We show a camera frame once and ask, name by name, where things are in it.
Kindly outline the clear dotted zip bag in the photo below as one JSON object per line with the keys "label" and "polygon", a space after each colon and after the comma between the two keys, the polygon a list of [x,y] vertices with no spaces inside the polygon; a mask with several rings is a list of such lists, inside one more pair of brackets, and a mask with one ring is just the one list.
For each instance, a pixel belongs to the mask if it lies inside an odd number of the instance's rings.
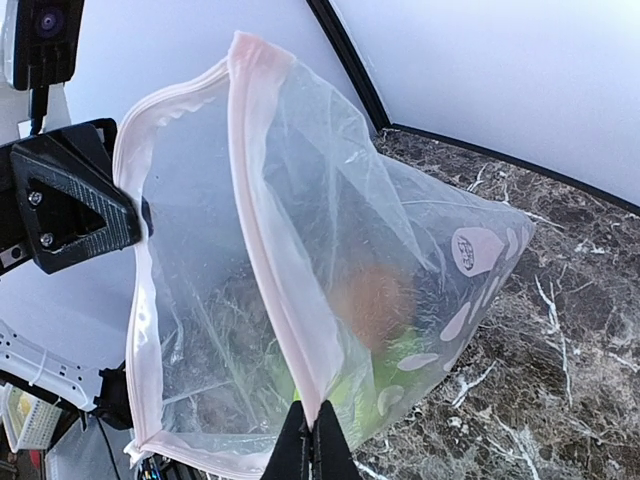
{"label": "clear dotted zip bag", "polygon": [[[312,478],[322,403],[350,451],[399,420],[452,370],[535,230],[518,209],[380,154],[333,85],[244,32],[204,74],[129,111],[113,174],[153,220],[134,248],[127,453],[229,479],[262,479],[293,403],[276,392],[275,359],[299,393]],[[377,265],[412,279],[408,328],[439,359],[399,413],[360,438],[354,396],[374,352],[328,294]]]}

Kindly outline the green toy guava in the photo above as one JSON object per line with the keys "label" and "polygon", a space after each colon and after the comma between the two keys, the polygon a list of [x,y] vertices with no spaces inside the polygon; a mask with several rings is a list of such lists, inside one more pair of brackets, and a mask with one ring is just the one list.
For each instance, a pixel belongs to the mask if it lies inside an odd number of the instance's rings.
{"label": "green toy guava", "polygon": [[290,404],[299,399],[295,382],[284,360],[275,359],[270,364],[270,375],[276,392],[286,403]]}

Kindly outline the brown toy potato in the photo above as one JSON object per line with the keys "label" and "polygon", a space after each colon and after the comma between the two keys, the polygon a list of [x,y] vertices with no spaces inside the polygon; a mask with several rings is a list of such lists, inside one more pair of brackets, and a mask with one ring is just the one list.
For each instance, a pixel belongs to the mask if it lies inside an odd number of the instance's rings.
{"label": "brown toy potato", "polygon": [[412,279],[390,266],[362,268],[328,294],[334,313],[371,352],[401,337],[416,312]]}

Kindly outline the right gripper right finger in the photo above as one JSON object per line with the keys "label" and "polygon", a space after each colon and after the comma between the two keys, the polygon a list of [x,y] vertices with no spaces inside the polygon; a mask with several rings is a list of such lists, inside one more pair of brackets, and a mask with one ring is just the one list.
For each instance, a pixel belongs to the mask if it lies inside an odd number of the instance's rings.
{"label": "right gripper right finger", "polygon": [[312,430],[312,479],[361,480],[329,400],[322,403]]}

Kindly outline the green toy pear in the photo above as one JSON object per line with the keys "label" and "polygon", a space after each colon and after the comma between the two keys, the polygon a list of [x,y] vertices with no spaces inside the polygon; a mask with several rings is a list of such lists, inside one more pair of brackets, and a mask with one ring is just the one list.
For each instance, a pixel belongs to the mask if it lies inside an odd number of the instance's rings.
{"label": "green toy pear", "polygon": [[354,396],[354,434],[364,438],[391,421],[422,381],[426,368],[438,359],[437,353],[425,350],[424,339],[413,327],[372,353],[370,370]]}

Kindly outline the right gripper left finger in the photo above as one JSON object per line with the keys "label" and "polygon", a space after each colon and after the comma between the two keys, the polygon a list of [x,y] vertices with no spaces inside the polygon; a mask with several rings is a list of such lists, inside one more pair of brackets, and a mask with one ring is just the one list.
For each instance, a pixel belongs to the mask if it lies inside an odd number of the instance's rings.
{"label": "right gripper left finger", "polygon": [[309,480],[311,432],[302,403],[294,401],[277,438],[262,480]]}

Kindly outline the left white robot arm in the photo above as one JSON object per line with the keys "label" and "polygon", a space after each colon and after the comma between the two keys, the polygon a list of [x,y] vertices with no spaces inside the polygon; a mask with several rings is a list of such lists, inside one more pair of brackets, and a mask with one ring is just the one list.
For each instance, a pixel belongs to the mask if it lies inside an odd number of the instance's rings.
{"label": "left white robot arm", "polygon": [[[53,274],[142,238],[133,201],[113,180],[117,124],[99,118],[1,148],[1,272],[32,261]],[[89,369],[1,328],[1,377],[116,430],[133,426],[125,368]]]}

